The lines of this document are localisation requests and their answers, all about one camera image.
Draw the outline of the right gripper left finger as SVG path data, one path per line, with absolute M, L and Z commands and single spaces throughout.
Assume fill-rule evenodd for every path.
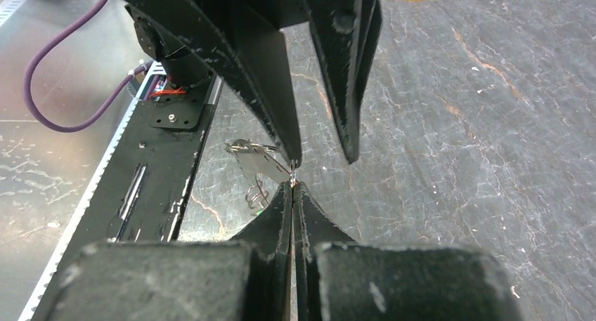
M 92 243 L 34 320 L 289 320 L 292 187 L 225 242 Z

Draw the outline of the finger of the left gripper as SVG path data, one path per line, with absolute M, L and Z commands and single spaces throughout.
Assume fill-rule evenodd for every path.
M 283 157 L 302 160 L 285 36 L 265 13 L 275 0 L 124 0 L 145 53 L 176 86 L 220 76 Z
M 344 156 L 359 158 L 361 104 L 382 29 L 380 0 L 304 0 Z

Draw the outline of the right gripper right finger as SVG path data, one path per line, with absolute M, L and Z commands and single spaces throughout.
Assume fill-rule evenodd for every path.
M 465 244 L 361 244 L 293 189 L 300 320 L 521 320 L 500 262 Z

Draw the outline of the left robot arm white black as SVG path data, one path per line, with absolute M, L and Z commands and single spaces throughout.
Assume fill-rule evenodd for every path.
M 124 0 L 142 49 L 188 89 L 220 76 L 287 161 L 302 160 L 283 28 L 307 23 L 348 163 L 382 28 L 380 0 Z

